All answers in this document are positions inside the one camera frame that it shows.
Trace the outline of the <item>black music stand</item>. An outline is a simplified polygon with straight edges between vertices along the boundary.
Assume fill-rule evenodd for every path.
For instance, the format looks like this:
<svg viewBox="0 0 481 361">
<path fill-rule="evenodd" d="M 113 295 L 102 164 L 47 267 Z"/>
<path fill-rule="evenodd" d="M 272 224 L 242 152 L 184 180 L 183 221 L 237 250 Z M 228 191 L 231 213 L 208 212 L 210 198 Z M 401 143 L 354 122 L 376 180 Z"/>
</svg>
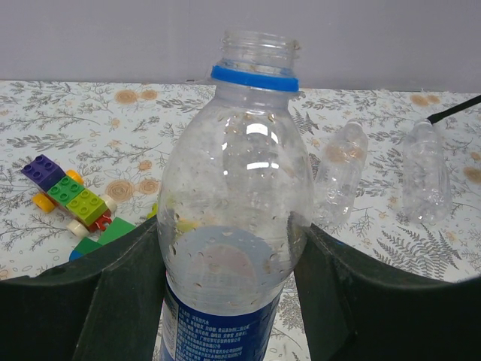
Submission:
<svg viewBox="0 0 481 361">
<path fill-rule="evenodd" d="M 427 117 L 427 120 L 430 122 L 430 124 L 435 124 L 440 122 L 441 120 L 452 116 L 453 114 L 459 113 L 461 111 L 464 111 L 468 108 L 472 108 L 475 105 L 478 105 L 481 102 L 481 95 L 475 96 L 472 99 L 468 99 L 465 102 L 462 102 L 461 104 L 458 104 L 456 106 L 453 106 L 451 108 L 446 109 L 445 111 L 441 111 L 436 114 L 432 114 L 429 117 Z"/>
</svg>

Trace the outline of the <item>green blue toy blocks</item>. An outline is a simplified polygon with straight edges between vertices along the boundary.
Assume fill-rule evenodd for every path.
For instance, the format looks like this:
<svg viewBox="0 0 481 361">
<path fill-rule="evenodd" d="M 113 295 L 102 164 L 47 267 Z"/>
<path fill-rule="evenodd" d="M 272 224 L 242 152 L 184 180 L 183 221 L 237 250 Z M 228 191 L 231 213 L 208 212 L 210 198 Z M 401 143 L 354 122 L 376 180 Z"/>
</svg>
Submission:
<svg viewBox="0 0 481 361">
<path fill-rule="evenodd" d="M 112 223 L 107 226 L 106 230 L 100 234 L 96 241 L 88 237 L 84 237 L 72 250 L 68 260 L 73 261 L 75 259 L 79 259 L 82 256 L 91 253 L 94 250 L 97 250 L 100 247 L 111 243 L 112 241 L 117 240 L 118 238 L 126 235 L 135 228 L 136 225 L 120 217 L 116 217 L 113 219 Z"/>
</svg>

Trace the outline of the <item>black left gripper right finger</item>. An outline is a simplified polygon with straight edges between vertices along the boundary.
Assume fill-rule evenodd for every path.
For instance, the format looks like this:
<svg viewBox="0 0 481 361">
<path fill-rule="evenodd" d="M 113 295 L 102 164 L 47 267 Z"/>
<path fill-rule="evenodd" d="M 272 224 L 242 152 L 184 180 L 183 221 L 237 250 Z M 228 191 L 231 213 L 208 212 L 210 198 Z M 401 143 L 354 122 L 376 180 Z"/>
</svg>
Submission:
<svg viewBox="0 0 481 361">
<path fill-rule="evenodd" d="M 317 226 L 295 267 L 313 360 L 478 360 L 480 280 L 402 271 Z"/>
</svg>

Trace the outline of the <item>clear empty plastic bottle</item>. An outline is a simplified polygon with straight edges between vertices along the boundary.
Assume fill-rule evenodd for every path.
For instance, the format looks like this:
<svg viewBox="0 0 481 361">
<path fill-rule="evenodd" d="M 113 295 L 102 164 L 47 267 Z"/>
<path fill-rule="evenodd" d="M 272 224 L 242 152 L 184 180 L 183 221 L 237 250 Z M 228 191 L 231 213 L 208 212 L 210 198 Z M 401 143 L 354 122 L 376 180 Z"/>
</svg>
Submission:
<svg viewBox="0 0 481 361">
<path fill-rule="evenodd" d="M 440 222 L 451 211 L 442 139 L 429 120 L 416 122 L 404 138 L 402 201 L 412 223 Z"/>
<path fill-rule="evenodd" d="M 368 154 L 368 137 L 359 120 L 351 119 L 324 146 L 314 180 L 314 220 L 339 226 L 352 212 Z"/>
</svg>

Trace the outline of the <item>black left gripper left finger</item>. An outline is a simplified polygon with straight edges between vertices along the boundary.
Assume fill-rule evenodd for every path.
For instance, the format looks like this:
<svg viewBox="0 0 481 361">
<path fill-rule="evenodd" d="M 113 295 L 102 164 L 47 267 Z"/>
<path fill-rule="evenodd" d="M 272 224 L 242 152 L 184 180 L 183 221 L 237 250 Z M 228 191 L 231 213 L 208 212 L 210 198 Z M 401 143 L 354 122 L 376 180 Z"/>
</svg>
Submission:
<svg viewBox="0 0 481 361">
<path fill-rule="evenodd" d="M 3 360 L 151 360 L 165 266 L 156 220 L 35 278 L 1 282 Z"/>
</svg>

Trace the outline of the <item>clear bottle blue label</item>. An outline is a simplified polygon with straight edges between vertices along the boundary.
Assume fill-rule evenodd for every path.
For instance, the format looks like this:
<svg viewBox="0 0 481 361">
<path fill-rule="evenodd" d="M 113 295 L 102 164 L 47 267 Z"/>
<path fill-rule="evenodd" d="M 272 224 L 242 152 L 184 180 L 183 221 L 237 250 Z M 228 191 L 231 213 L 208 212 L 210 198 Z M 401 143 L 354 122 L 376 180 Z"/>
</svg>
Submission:
<svg viewBox="0 0 481 361">
<path fill-rule="evenodd" d="M 261 360 L 312 220 L 313 174 L 288 105 L 297 42 L 227 31 L 213 98 L 162 172 L 163 360 Z"/>
</svg>

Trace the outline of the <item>toy block car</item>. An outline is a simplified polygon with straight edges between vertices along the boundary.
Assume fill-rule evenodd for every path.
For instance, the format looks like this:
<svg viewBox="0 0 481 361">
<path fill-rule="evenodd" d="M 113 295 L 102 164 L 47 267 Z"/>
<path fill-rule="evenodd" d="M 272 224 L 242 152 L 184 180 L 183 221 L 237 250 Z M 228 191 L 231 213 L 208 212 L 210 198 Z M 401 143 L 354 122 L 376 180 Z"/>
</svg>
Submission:
<svg viewBox="0 0 481 361">
<path fill-rule="evenodd" d="M 48 214 L 59 208 L 71 222 L 68 230 L 78 238 L 105 231 L 112 223 L 117 203 L 108 195 L 98 196 L 84 186 L 75 171 L 64 171 L 53 160 L 40 154 L 24 165 L 21 173 L 37 188 L 33 203 Z"/>
</svg>

